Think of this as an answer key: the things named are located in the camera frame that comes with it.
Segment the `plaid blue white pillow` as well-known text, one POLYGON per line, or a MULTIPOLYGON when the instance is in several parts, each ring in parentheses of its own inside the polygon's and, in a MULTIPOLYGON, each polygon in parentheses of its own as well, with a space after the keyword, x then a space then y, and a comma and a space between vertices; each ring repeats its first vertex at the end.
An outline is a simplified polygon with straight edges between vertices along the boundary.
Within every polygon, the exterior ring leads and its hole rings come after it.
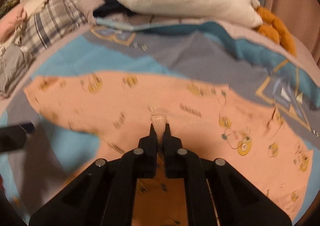
POLYGON ((67 34, 87 23, 79 9, 80 0, 48 0, 23 28, 18 46, 36 56, 67 34))

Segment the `pink cartoon print shirt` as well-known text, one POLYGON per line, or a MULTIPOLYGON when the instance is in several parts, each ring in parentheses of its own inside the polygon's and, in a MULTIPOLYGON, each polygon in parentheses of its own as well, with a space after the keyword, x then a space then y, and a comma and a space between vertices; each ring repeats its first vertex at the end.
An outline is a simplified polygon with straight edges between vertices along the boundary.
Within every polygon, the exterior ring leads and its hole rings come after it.
POLYGON ((248 101, 226 84, 103 71, 38 76, 24 93, 48 121, 97 136, 97 158, 120 158, 151 126, 161 137, 169 125, 185 148, 225 159, 291 219, 303 204, 313 152, 278 108, 248 101))

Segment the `blue grey patterned bedspread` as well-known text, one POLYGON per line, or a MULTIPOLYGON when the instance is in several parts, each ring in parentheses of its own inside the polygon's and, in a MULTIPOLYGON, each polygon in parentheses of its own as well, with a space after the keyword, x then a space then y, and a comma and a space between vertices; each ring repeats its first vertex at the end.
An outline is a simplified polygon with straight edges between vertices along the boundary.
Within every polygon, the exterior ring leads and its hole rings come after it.
POLYGON ((291 56, 266 38, 229 24, 146 26, 133 32, 84 26, 40 53, 12 97, 1 104, 1 125, 36 126, 25 148, 1 155, 5 196, 19 218, 31 215, 96 157, 100 140, 55 125, 29 104, 24 89, 38 76, 98 72, 161 75, 215 85, 276 107, 313 152, 298 224, 319 192, 319 68, 302 43, 291 56))

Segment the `pink folded garment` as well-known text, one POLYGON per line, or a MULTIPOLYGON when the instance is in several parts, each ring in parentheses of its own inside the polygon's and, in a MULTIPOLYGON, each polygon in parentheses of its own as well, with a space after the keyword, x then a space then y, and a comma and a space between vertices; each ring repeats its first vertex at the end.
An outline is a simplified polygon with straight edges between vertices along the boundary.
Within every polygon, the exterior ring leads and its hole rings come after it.
POLYGON ((15 6, 3 18, 1 18, 0 26, 0 40, 4 43, 11 34, 15 31, 16 27, 20 25, 26 18, 27 13, 24 9, 24 4, 15 6))

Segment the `green patterned cloth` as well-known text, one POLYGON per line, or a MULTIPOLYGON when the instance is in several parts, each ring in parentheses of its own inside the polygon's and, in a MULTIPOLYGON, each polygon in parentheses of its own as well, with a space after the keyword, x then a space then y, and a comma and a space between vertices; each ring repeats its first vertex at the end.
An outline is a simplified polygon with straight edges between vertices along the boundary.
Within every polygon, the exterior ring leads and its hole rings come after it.
POLYGON ((5 0, 0 9, 0 18, 3 18, 11 9, 13 9, 22 0, 5 0))

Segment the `dark navy garment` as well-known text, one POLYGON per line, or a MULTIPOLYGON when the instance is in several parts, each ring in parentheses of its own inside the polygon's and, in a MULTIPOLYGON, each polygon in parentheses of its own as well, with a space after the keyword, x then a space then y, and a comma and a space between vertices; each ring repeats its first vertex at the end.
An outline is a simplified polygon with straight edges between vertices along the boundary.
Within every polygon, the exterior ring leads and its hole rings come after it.
POLYGON ((93 17, 95 18, 104 18, 113 13, 124 13, 128 16, 135 15, 135 12, 132 12, 117 0, 103 0, 104 4, 99 6, 93 11, 93 17))

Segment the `orange plush goose feet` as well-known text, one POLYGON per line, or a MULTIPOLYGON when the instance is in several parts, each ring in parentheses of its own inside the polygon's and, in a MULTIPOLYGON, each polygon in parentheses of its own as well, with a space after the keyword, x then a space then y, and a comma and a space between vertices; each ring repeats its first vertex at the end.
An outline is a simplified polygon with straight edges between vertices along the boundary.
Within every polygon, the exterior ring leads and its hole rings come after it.
POLYGON ((264 7, 258 7, 257 13, 261 16, 263 24, 255 30, 276 44, 282 46, 289 54, 296 57, 296 45, 293 37, 284 23, 271 11, 264 7))

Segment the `grey lilac pillow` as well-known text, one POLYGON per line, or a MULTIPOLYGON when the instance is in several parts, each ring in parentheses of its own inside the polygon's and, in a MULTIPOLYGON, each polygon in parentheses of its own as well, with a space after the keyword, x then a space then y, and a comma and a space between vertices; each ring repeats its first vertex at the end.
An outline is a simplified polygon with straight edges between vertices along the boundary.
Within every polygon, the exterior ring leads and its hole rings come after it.
POLYGON ((85 16, 90 25, 96 25, 93 11, 104 4, 104 0, 80 0, 78 5, 81 13, 85 16))

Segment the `grey folded garment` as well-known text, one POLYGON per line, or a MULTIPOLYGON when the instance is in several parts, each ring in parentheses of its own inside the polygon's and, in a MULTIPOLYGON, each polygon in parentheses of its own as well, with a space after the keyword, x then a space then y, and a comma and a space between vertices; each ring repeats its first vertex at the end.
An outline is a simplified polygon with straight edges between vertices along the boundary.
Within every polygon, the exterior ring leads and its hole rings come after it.
POLYGON ((1 99, 7 99, 34 61, 30 52, 10 44, 1 52, 1 99))

